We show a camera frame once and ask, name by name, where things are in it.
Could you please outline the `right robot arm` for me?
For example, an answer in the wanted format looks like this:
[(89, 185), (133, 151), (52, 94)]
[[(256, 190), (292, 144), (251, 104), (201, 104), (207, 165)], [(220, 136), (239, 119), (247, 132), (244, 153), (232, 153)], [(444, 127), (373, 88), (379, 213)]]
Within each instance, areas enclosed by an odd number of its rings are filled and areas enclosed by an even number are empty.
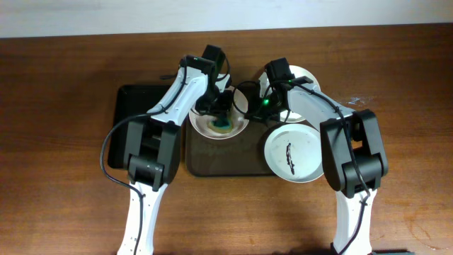
[(256, 106), (245, 117), (266, 121), (287, 110), (317, 128), (323, 173), (336, 193), (337, 225), (331, 249), (335, 254), (371, 254), (372, 203), (389, 170), (376, 115), (334, 101), (314, 79), (294, 74), (286, 58), (267, 63), (263, 75)]

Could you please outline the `brown large tray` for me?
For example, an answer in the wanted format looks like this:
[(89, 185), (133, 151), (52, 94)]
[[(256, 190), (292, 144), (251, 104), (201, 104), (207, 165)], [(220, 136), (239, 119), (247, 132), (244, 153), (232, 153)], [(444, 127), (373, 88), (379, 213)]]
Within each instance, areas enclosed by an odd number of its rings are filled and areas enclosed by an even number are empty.
[[(239, 91), (247, 98), (251, 86)], [(225, 140), (202, 136), (190, 124), (185, 135), (185, 163), (188, 171), (199, 177), (272, 176), (265, 162), (264, 144), (268, 135), (285, 122), (259, 123), (248, 121), (238, 135)]]

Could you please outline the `green yellow sponge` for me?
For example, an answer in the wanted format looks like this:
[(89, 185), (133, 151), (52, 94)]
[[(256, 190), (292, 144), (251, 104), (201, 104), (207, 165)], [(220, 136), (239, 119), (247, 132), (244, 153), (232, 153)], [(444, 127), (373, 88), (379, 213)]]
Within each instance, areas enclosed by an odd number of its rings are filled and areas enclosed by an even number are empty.
[(220, 113), (219, 115), (215, 116), (214, 119), (209, 121), (208, 125), (213, 130), (221, 131), (231, 130), (234, 126), (228, 113)]

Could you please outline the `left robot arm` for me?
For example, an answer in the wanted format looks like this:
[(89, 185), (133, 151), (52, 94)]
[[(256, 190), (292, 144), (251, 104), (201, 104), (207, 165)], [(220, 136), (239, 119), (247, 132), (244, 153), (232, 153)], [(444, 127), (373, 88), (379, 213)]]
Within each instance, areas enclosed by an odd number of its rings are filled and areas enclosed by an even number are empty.
[(130, 206), (119, 254), (153, 254), (159, 206), (180, 164), (181, 127), (190, 111), (218, 117), (226, 124), (232, 94), (222, 75), (225, 53), (207, 45), (199, 57), (186, 55), (170, 89), (146, 113), (128, 117), (123, 166)]

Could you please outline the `white plate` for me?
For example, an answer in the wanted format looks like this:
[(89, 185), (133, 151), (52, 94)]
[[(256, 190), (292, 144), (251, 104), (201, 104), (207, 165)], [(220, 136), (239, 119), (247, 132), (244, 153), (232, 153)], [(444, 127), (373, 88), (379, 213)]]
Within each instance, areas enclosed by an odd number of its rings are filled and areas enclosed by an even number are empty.
[[(307, 77), (310, 80), (312, 80), (312, 86), (314, 87), (315, 90), (317, 90), (317, 91), (321, 90), (316, 77), (307, 69), (296, 66), (296, 65), (290, 65), (289, 69), (296, 78)], [(263, 71), (260, 74), (260, 76), (258, 78), (258, 83), (260, 85), (260, 97), (262, 98), (264, 96), (265, 90), (267, 89), (267, 87), (270, 84), (270, 82), (268, 80), (268, 75), (265, 73), (265, 71)], [(300, 123), (302, 121), (305, 121), (305, 118), (303, 116), (301, 116), (297, 113), (294, 113), (292, 111), (289, 112), (288, 110), (282, 110), (275, 119), (276, 119), (276, 121), (285, 122), (285, 123)]]
[(265, 162), (280, 178), (308, 183), (323, 176), (321, 138), (318, 130), (287, 124), (273, 130), (264, 144)]
[(190, 109), (190, 124), (202, 136), (212, 140), (225, 140), (232, 138), (245, 130), (248, 120), (245, 119), (244, 114), (248, 110), (248, 101), (244, 94), (238, 89), (234, 89), (232, 86), (230, 86), (229, 89), (232, 90), (234, 95), (231, 109), (227, 112), (234, 125), (231, 130), (213, 130), (209, 127), (208, 123), (214, 119), (216, 115), (198, 115), (193, 110), (193, 107)]

